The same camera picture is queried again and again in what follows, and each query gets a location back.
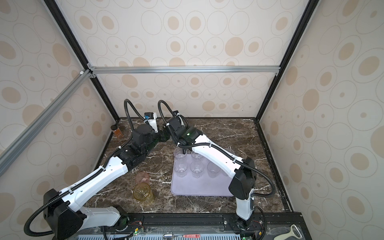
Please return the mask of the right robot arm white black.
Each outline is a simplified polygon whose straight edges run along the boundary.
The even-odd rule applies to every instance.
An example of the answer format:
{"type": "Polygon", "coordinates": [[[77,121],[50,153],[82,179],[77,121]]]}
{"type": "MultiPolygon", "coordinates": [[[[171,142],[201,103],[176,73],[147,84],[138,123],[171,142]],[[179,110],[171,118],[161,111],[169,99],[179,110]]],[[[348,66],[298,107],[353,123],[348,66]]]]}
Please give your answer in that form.
{"type": "Polygon", "coordinates": [[[251,197],[256,183],[254,164],[226,151],[197,128],[186,127],[178,117],[170,118],[164,124],[164,129],[178,147],[207,158],[232,178],[229,191],[236,198],[236,214],[244,221],[249,220],[254,211],[251,197]]]}

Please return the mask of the lavender plastic tray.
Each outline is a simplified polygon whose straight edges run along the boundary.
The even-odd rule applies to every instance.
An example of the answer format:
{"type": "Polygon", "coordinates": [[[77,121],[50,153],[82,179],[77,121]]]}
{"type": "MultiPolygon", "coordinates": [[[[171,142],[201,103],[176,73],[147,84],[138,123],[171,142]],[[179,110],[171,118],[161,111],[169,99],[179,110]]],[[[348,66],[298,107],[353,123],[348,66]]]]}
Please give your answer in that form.
{"type": "Polygon", "coordinates": [[[176,196],[203,196],[203,197],[231,197],[229,185],[231,178],[224,175],[221,170],[216,178],[210,178],[207,165],[210,163],[206,158],[194,160],[190,154],[181,160],[174,160],[173,175],[171,181],[171,193],[176,196]],[[184,178],[176,176],[175,163],[185,161],[188,164],[188,173],[184,178]],[[192,175],[190,165],[194,161],[202,161],[205,165],[203,175],[196,179],[192,175]]]}

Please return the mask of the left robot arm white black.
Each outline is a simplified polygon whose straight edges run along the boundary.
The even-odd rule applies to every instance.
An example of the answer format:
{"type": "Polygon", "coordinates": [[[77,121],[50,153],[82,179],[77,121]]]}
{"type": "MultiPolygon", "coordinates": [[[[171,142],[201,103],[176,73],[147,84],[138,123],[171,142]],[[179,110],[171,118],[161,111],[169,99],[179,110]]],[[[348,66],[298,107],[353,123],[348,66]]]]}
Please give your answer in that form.
{"type": "Polygon", "coordinates": [[[156,132],[151,125],[139,125],[133,129],[131,139],[118,147],[95,171],[60,191],[51,189],[46,192],[41,211],[51,228],[46,234],[65,240],[79,230],[112,227],[122,221],[123,212],[117,207],[87,209],[84,205],[109,183],[141,164],[158,143],[166,142],[170,137],[166,128],[156,132]]]}

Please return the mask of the clear ribbed small glass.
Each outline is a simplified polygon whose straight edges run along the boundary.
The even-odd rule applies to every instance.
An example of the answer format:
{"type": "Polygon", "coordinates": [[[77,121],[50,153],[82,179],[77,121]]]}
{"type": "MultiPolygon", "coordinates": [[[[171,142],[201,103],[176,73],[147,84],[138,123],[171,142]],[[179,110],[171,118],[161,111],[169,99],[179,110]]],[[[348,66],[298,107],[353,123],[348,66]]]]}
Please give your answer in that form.
{"type": "Polygon", "coordinates": [[[190,165],[192,175],[194,178],[198,179],[203,175],[205,165],[202,161],[194,161],[190,165]]]}

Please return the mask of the clear faceted small glass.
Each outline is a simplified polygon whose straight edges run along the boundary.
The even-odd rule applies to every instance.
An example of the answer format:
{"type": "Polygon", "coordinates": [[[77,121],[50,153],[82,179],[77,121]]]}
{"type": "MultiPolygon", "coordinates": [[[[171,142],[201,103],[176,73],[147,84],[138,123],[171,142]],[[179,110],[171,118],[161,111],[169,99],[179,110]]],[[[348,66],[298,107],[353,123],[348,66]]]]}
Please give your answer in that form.
{"type": "Polygon", "coordinates": [[[207,170],[210,178],[216,178],[221,172],[221,168],[212,162],[208,163],[207,170]]]}

